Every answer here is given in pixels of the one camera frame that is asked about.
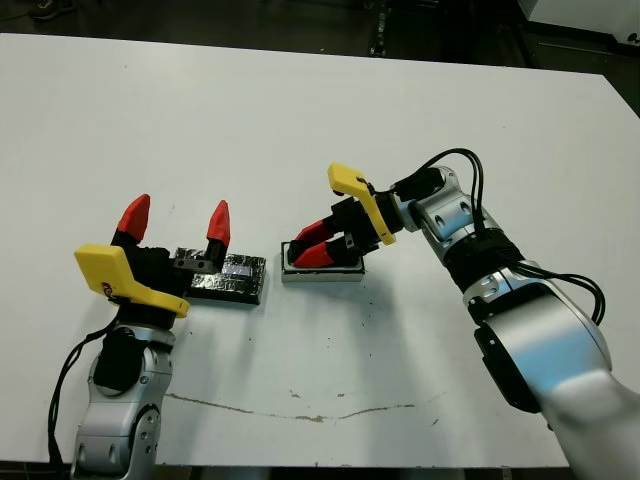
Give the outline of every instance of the yellow plastic cover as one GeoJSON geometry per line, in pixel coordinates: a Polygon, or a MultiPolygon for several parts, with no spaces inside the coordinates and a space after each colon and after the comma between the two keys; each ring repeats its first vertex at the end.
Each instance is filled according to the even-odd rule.
{"type": "Polygon", "coordinates": [[[74,255],[87,285],[94,292],[127,297],[133,303],[163,308],[174,312],[178,318],[187,316],[189,302],[185,299],[153,290],[133,278],[127,256],[121,247],[83,245],[74,255]]]}
{"type": "Polygon", "coordinates": [[[360,200],[360,203],[364,207],[364,211],[369,216],[371,224],[382,243],[385,245],[395,243],[396,237],[391,233],[387,224],[384,222],[380,209],[378,208],[378,204],[376,203],[376,199],[373,198],[373,195],[369,192],[364,175],[362,175],[358,170],[345,167],[339,163],[332,163],[329,166],[328,173],[329,185],[331,185],[332,190],[352,195],[360,200]]]}

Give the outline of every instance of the table surface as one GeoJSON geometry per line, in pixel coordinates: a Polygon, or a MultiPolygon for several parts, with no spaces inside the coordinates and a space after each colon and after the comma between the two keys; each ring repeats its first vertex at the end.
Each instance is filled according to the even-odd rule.
{"type": "MultiPolygon", "coordinates": [[[[114,315],[72,253],[147,192],[147,245],[204,246],[226,199],[230,251],[267,258],[260,306],[177,322],[159,463],[565,465],[543,418],[501,397],[419,233],[369,255],[360,284],[280,282],[280,242],[337,201],[330,162],[382,188],[460,146],[526,256],[601,283],[614,372],[640,390],[640,122],[603,77],[18,35],[0,63],[1,459],[48,458],[64,358],[114,315]]],[[[444,164],[468,189],[465,161],[444,164]]],[[[66,460],[98,348],[64,386],[66,460]]]]}

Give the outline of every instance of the black cable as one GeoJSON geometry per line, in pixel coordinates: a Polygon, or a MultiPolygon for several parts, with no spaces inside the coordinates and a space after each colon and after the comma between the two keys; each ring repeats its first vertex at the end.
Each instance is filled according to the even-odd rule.
{"type": "MultiPolygon", "coordinates": [[[[471,166],[473,167],[473,181],[471,182],[471,216],[473,218],[473,227],[476,233],[480,233],[484,231],[484,228],[485,228],[484,218],[482,216],[482,192],[484,191],[484,171],[482,170],[482,163],[480,162],[480,159],[474,152],[472,152],[467,148],[451,148],[449,150],[445,150],[444,152],[441,152],[435,157],[427,160],[427,162],[424,165],[422,165],[418,170],[416,170],[414,173],[409,175],[405,180],[413,176],[420,175],[427,168],[431,168],[436,162],[454,153],[458,153],[466,157],[471,162],[471,166]]],[[[371,192],[372,195],[395,192],[394,188],[390,188],[389,190],[384,190],[379,192],[379,191],[376,191],[376,189],[373,188],[373,185],[371,185],[370,183],[367,183],[367,186],[369,187],[369,191],[371,192]]]]}
{"type": "Polygon", "coordinates": [[[0,22],[9,22],[11,20],[17,20],[18,18],[26,17],[27,13],[21,13],[20,15],[13,15],[11,17],[3,17],[0,18],[0,22]]]}
{"type": "MultiPolygon", "coordinates": [[[[449,150],[445,150],[442,153],[439,153],[435,157],[428,160],[424,165],[422,165],[414,175],[420,175],[427,168],[432,167],[436,162],[441,160],[442,158],[451,155],[453,153],[458,153],[466,157],[473,167],[473,181],[471,183],[471,216],[473,218],[473,226],[476,232],[476,235],[480,234],[484,231],[484,218],[482,215],[482,194],[484,191],[484,171],[482,169],[482,163],[480,162],[480,158],[466,148],[452,148],[449,150]]],[[[393,193],[394,189],[387,190],[386,192],[375,192],[373,186],[369,184],[369,189],[372,193],[393,193]]],[[[549,270],[545,270],[543,268],[534,267],[531,265],[527,265],[524,263],[520,263],[509,258],[503,257],[504,262],[509,266],[515,273],[519,273],[523,276],[532,277],[532,278],[541,278],[546,280],[556,279],[564,282],[571,283],[573,285],[577,285],[581,288],[584,288],[589,293],[593,295],[594,298],[594,308],[593,313],[591,315],[591,319],[596,325],[600,325],[604,318],[604,312],[606,307],[606,300],[604,296],[604,292],[600,288],[600,286],[584,275],[577,275],[574,273],[555,273],[549,270]]]]}
{"type": "Polygon", "coordinates": [[[114,318],[109,325],[106,327],[88,334],[84,340],[78,343],[73,349],[71,353],[67,356],[67,359],[62,366],[62,370],[60,371],[60,376],[58,377],[58,381],[56,382],[56,388],[53,391],[53,397],[51,397],[51,403],[49,404],[49,417],[47,420],[47,436],[49,443],[49,463],[56,471],[59,478],[64,479],[64,463],[62,461],[62,455],[60,454],[60,448],[58,448],[58,442],[56,441],[56,423],[58,422],[58,407],[60,404],[60,393],[62,391],[62,383],[64,382],[67,373],[71,370],[71,367],[78,361],[80,358],[80,353],[82,353],[82,348],[90,342],[94,340],[98,340],[100,337],[109,333],[116,324],[116,318],[114,318]]]}
{"type": "Polygon", "coordinates": [[[514,272],[520,273],[521,275],[527,277],[542,278],[545,280],[562,280],[564,282],[568,282],[584,288],[585,290],[590,292],[594,298],[594,309],[591,315],[591,319],[596,325],[600,325],[602,323],[606,309],[606,299],[604,296],[604,292],[602,291],[600,286],[589,277],[574,273],[555,273],[543,268],[509,260],[507,258],[504,258],[504,260],[514,272]]]}

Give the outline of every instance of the red fingertip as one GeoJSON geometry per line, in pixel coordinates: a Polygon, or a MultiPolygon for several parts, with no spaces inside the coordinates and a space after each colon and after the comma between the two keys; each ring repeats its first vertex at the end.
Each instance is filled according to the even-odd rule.
{"type": "Polygon", "coordinates": [[[140,195],[127,207],[118,223],[118,230],[127,232],[139,242],[144,237],[149,221],[149,207],[151,206],[151,197],[146,193],[140,195]]]}
{"type": "Polygon", "coordinates": [[[229,218],[229,205],[221,200],[211,215],[209,229],[207,230],[208,240],[220,240],[225,247],[231,242],[231,219],[229,218]]]}
{"type": "Polygon", "coordinates": [[[333,263],[333,259],[327,252],[327,243],[322,242],[307,248],[304,253],[293,262],[293,266],[296,268],[316,268],[333,265],[333,263]]]}
{"type": "Polygon", "coordinates": [[[309,243],[319,243],[331,238],[331,233],[322,220],[304,227],[296,237],[296,240],[309,243]]]}

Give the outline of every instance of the crack on table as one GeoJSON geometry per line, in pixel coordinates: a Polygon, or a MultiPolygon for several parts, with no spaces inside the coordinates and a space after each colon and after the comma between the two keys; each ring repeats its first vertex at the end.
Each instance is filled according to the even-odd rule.
{"type": "MultiPolygon", "coordinates": [[[[424,404],[426,405],[427,403],[433,402],[434,400],[441,397],[445,393],[447,392],[442,392],[442,393],[439,393],[438,395],[435,395],[434,397],[424,402],[424,404]]],[[[176,400],[182,400],[183,402],[196,403],[198,405],[206,405],[207,407],[222,408],[224,410],[230,410],[232,412],[237,412],[237,413],[247,413],[250,415],[258,415],[260,417],[281,418],[284,420],[301,420],[301,421],[312,422],[312,423],[324,423],[325,420],[337,422],[338,420],[347,420],[349,418],[357,417],[358,415],[364,415],[367,413],[382,412],[386,410],[395,410],[400,408],[415,408],[418,406],[414,403],[406,403],[406,404],[389,405],[387,407],[365,408],[364,410],[358,410],[357,412],[349,413],[347,415],[342,415],[339,417],[332,417],[332,416],[325,416],[325,415],[316,415],[315,417],[312,417],[309,415],[294,416],[294,415],[279,415],[277,413],[256,412],[254,410],[246,410],[244,408],[232,407],[230,405],[223,405],[221,403],[213,403],[213,402],[207,402],[205,400],[198,400],[195,398],[184,397],[176,393],[167,393],[165,394],[165,396],[169,398],[174,398],[176,400]]]]}

